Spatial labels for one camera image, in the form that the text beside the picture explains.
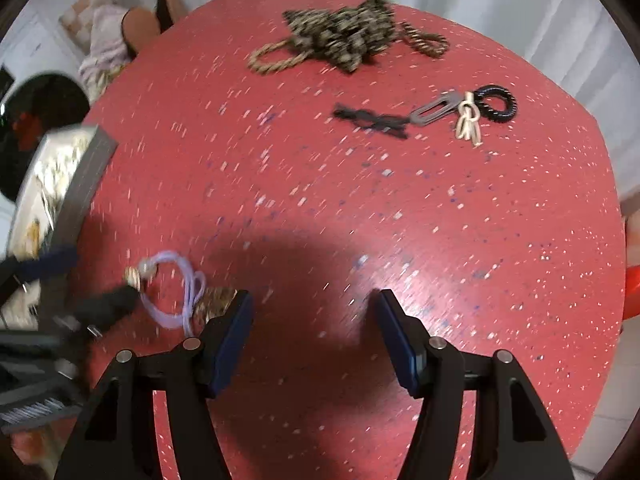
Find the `white jewelry tray box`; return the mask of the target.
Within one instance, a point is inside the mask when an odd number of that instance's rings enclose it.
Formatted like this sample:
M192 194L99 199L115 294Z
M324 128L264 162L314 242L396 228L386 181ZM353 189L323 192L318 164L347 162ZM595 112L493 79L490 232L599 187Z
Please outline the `white jewelry tray box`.
M29 259L62 246L76 248L89 206L116 148L117 142L98 126L47 133L21 185L6 253ZM52 278L66 280L68 272L18 286Z

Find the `white washing machine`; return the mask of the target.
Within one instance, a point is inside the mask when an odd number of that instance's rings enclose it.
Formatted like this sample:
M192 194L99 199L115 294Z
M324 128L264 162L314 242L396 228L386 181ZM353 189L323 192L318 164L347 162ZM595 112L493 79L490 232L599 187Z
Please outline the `white washing machine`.
M44 134L88 114L80 61L36 12L21 13L1 40L1 196L10 203Z

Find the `pink white cloth pile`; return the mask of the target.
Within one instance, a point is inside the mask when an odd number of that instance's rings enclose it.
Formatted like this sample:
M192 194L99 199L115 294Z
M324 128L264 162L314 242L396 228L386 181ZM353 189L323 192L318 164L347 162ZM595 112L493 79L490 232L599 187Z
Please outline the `pink white cloth pile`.
M90 104L131 62L122 34L122 21L128 10L108 4L94 11L89 54L80 64L78 75Z

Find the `cream small hair clip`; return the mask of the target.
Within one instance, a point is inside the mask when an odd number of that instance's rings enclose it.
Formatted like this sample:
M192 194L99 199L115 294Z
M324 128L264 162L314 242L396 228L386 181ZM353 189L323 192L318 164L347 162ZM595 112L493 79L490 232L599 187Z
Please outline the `cream small hair clip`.
M474 102L474 94L465 91L462 101L457 106L458 119L456 122L456 138L469 141L473 146L480 146L482 132L480 131L480 109Z

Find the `black bow hair clip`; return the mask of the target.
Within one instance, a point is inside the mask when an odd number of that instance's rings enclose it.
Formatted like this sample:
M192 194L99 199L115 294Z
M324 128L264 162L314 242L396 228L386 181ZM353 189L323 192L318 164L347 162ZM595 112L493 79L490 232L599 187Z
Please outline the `black bow hair clip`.
M365 108L350 108L337 103L332 110L335 118L349 120L361 129L370 129L393 136L394 138L407 140L406 127L410 119L406 116L378 114Z

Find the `red plastic stool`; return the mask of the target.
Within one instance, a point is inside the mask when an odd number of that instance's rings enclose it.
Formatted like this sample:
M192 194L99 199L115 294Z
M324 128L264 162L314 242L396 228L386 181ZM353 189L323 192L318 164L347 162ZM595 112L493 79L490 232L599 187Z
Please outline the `red plastic stool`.
M631 266L626 271L625 304L623 319L640 314L640 266Z

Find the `grey snap hair clip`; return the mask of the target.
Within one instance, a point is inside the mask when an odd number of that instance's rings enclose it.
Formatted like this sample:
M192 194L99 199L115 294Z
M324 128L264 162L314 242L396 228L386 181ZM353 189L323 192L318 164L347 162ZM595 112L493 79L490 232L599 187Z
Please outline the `grey snap hair clip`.
M409 122L418 127L425 127L437 122L446 115L454 113L462 99L463 96L459 91L444 92L434 101L412 110L409 114Z

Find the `checkered pink bag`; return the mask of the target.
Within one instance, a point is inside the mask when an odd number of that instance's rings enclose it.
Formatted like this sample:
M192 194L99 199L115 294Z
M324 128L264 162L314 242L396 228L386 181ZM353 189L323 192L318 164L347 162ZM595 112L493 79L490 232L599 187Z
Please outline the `checkered pink bag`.
M76 0L58 18L67 36L78 48L88 49L94 12L110 2L111 0Z

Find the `pink soled slipper front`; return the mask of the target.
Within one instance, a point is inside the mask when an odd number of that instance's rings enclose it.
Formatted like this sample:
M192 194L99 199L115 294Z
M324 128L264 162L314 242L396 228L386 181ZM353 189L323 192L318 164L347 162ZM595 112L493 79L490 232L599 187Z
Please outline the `pink soled slipper front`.
M129 9L122 18L122 39L125 41L130 58L135 58L160 36L160 24L155 14L136 6Z

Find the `pink soled slipper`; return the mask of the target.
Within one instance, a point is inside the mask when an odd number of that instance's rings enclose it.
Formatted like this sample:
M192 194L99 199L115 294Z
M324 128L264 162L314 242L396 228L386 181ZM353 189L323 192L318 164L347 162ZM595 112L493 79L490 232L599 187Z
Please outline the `pink soled slipper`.
M166 32L188 15L188 9L182 0L156 0L155 16L160 32Z
M160 24L155 14L136 6L129 9L122 18L122 39L125 41L130 58L135 58L160 36Z

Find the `pink soled slipper back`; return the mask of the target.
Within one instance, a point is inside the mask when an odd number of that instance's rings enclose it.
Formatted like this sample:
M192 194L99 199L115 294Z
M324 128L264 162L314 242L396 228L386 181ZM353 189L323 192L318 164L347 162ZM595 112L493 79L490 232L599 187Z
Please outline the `pink soled slipper back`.
M188 9L182 0L156 0L155 16L160 32L166 32L188 15Z

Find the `leopard print scrunchie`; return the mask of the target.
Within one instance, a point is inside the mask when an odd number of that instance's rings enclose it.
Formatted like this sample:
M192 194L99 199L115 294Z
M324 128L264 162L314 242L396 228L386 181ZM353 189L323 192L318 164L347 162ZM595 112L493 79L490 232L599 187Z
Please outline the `leopard print scrunchie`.
M364 0L337 10L286 10L290 44L345 73L386 50L395 39L395 15L386 0Z

